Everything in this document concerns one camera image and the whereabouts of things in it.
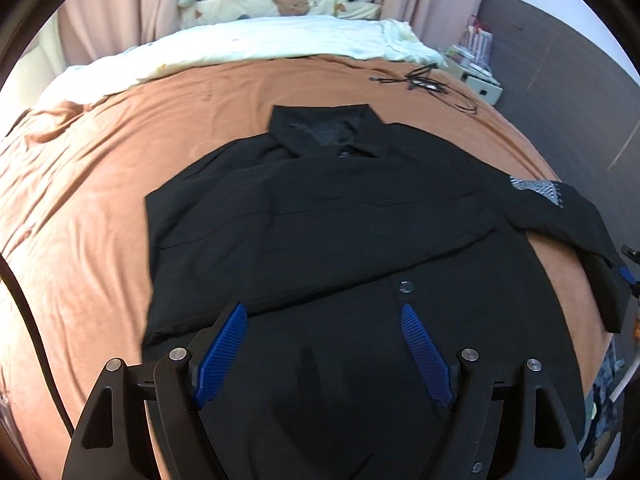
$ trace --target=black shirt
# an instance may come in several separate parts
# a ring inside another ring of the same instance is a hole
[[[629,289],[596,208],[522,181],[366,105],[275,107],[268,133],[147,197],[154,293],[145,360],[231,300],[249,332],[201,412],[230,478],[418,478],[447,417],[400,330],[410,304],[450,358],[545,366],[577,440],[580,373],[525,230],[575,248],[608,330]]]

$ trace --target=metal screw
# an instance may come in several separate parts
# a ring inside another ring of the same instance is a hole
[[[527,368],[532,372],[539,372],[542,370],[542,363],[537,359],[529,359],[527,361]]]
[[[114,372],[116,371],[118,368],[120,368],[120,365],[122,364],[122,362],[120,361],[120,359],[110,359],[107,362],[106,368],[108,371],[110,372]]]
[[[478,352],[476,352],[473,348],[465,348],[462,351],[462,358],[465,361],[478,361],[478,358],[480,356],[478,355]]]
[[[171,361],[181,361],[185,357],[187,357],[187,351],[184,348],[174,348],[169,352]]]

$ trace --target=shirt collar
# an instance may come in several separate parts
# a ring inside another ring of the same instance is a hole
[[[343,142],[322,145],[309,129],[329,121],[344,120]],[[331,108],[274,106],[269,133],[296,156],[338,155],[350,148],[367,155],[386,158],[390,137],[383,123],[369,105]]]

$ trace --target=white pipe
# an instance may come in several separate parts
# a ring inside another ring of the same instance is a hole
[[[631,363],[629,370],[626,371],[626,374],[620,381],[620,384],[616,386],[616,389],[613,390],[612,394],[609,396],[609,399],[611,399],[611,402],[616,402],[616,400],[618,400],[618,397],[620,396],[622,391],[631,382],[631,378],[634,376],[639,366],[640,366],[640,350],[636,352],[636,358]]]

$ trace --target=pillow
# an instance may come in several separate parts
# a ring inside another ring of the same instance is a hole
[[[378,20],[381,9],[379,4],[347,0],[201,0],[182,10],[180,28],[277,16],[325,15],[347,20]]]

